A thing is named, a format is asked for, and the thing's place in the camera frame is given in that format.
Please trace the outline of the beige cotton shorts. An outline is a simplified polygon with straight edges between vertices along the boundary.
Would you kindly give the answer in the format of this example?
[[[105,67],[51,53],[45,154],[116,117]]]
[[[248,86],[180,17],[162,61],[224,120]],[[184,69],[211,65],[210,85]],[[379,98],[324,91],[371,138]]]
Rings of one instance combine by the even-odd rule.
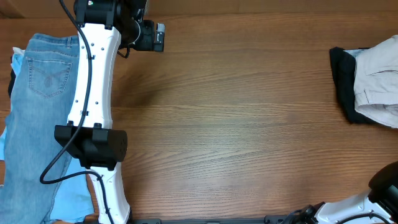
[[[369,49],[344,50],[355,59],[354,112],[397,128],[397,36]]]

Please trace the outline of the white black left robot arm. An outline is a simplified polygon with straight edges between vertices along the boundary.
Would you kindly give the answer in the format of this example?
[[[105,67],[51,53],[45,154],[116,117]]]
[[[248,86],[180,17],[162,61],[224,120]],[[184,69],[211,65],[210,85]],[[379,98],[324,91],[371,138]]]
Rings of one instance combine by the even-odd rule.
[[[67,124],[57,125],[57,142],[78,159],[93,183],[98,223],[132,223],[121,163],[127,133],[113,129],[111,89],[114,63],[122,49],[163,52],[165,25],[145,20],[146,0],[75,1],[73,25],[80,44],[75,96]]]

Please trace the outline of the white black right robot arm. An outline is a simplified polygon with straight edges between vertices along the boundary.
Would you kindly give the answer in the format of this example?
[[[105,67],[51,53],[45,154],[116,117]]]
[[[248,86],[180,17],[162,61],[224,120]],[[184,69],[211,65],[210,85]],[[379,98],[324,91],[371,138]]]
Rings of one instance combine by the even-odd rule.
[[[397,223],[397,162],[369,181],[369,190],[339,202],[309,205],[288,223]]]

